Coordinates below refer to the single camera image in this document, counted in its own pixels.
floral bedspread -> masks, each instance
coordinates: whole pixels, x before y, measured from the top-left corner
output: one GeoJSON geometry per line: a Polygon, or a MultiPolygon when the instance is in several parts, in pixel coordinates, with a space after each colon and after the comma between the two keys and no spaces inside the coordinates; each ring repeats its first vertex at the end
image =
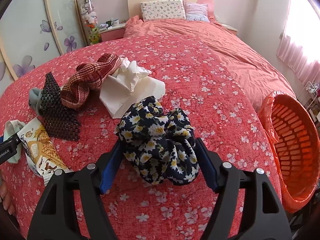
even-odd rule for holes
{"type": "MultiPolygon", "coordinates": [[[[195,136],[208,149],[238,168],[263,168],[281,196],[278,175],[268,140],[254,109],[237,82],[217,60],[215,52],[201,40],[188,36],[145,36],[100,43],[53,59],[10,85],[0,99],[0,127],[7,120],[28,122],[36,114],[28,106],[28,91],[42,88],[51,71],[62,86],[80,63],[96,61],[103,53],[136,60],[166,84],[161,100],[164,111],[181,107],[190,118],[195,136]]],[[[79,112],[78,142],[52,138],[65,164],[77,171],[112,149],[115,126],[93,92],[79,112]]],[[[25,156],[18,164],[3,164],[17,218],[24,236],[44,190],[43,179],[27,166],[25,156]]],[[[112,189],[102,197],[104,207],[119,239],[200,239],[214,208],[217,195],[200,173],[191,184],[174,186],[169,181],[157,186],[144,182],[127,160],[121,164],[112,189]]],[[[238,203],[230,235],[238,231],[244,191],[238,203]]],[[[88,236],[80,194],[75,192],[76,213],[82,233],[88,236]]]]}

patterned pillow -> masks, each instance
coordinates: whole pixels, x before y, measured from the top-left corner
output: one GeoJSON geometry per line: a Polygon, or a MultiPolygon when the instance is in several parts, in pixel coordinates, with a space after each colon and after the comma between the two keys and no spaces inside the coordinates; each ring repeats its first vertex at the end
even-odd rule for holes
{"type": "Polygon", "coordinates": [[[188,2],[183,0],[186,18],[188,21],[202,21],[209,22],[208,19],[208,5],[188,2]]]}
{"type": "Polygon", "coordinates": [[[142,2],[140,5],[145,22],[160,19],[186,19],[182,0],[142,2]]]}

white tissue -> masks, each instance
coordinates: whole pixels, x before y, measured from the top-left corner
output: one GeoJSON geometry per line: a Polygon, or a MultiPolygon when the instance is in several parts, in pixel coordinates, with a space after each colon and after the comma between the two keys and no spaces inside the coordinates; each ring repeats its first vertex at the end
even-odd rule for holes
{"type": "Polygon", "coordinates": [[[165,94],[164,82],[148,77],[150,70],[137,66],[135,60],[120,59],[121,66],[102,83],[99,97],[113,119],[122,118],[132,104],[146,97],[159,99],[165,94]]]}

plastic basket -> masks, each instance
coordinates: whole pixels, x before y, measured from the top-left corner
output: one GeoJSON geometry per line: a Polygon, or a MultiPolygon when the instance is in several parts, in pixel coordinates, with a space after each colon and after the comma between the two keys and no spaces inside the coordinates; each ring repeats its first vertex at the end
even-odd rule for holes
{"type": "Polygon", "coordinates": [[[319,179],[316,127],[305,108],[281,91],[264,99],[258,116],[274,155],[282,204],[294,213],[308,203],[319,179]]]}

snack package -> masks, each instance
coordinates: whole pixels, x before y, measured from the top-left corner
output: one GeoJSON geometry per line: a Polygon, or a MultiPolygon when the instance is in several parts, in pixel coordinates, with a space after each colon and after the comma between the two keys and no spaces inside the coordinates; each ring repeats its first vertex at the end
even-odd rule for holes
{"type": "Polygon", "coordinates": [[[45,186],[56,170],[71,172],[59,157],[48,133],[37,118],[32,119],[17,134],[25,148],[29,167],[37,176],[43,177],[45,186]]]}

